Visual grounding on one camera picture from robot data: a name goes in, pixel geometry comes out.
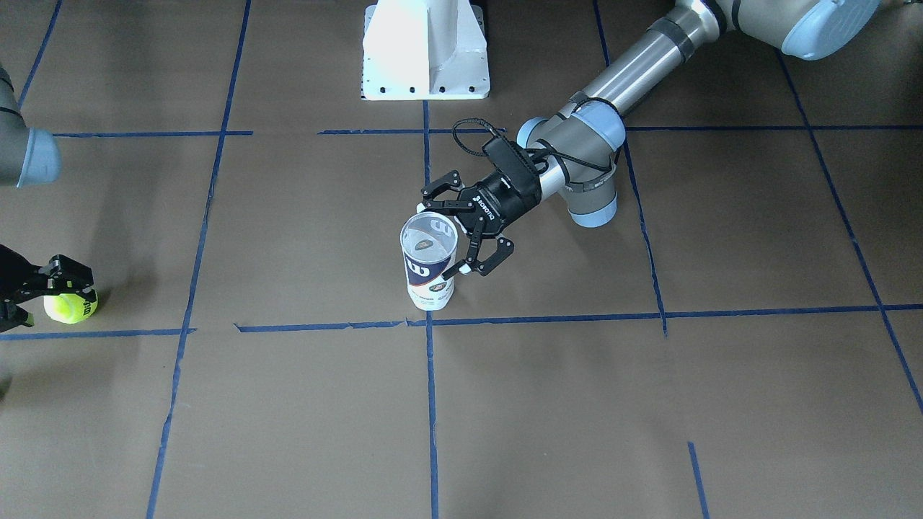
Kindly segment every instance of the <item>light blue joint cap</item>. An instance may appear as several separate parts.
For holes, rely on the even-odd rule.
[[[532,135],[533,130],[538,125],[541,125],[547,121],[544,117],[533,117],[525,122],[520,128],[519,133],[516,134],[516,144],[520,145],[520,148],[525,148],[529,145],[529,136]]]
[[[61,152],[54,136],[47,130],[29,128],[26,158],[16,187],[49,184],[61,176]]]
[[[602,227],[609,223],[610,220],[616,215],[616,210],[618,209],[618,197],[612,199],[611,202],[607,203],[605,207],[599,211],[593,211],[589,214],[570,214],[570,218],[574,219],[574,222],[577,223],[580,227],[587,227],[593,229],[595,227]]]
[[[813,61],[840,50],[869,22],[879,0],[819,0],[785,36],[782,52]]]
[[[570,116],[577,117],[592,131],[599,134],[612,148],[612,151],[618,150],[625,142],[625,123],[608,104],[590,101]]]

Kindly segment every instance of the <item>cylindrical container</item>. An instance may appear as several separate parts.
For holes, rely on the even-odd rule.
[[[441,310],[455,291],[444,272],[455,261],[459,236],[449,218],[431,211],[415,214],[401,229],[407,293],[421,310]]]

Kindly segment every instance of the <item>tennis ball can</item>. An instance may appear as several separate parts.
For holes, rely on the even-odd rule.
[[[444,272],[455,261],[459,236],[449,218],[431,211],[415,214],[401,229],[407,294],[421,310],[441,310],[455,291]]]

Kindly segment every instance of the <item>tennis ball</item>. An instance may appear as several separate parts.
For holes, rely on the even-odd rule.
[[[61,294],[60,296],[45,296],[45,313],[48,317],[64,324],[77,324],[86,320],[96,311],[99,298],[96,291],[92,292],[93,302],[87,301],[77,294]]]

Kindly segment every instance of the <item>white bracket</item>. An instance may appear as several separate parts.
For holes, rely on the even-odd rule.
[[[469,0],[378,0],[366,9],[362,96],[370,101],[484,99],[484,12]]]

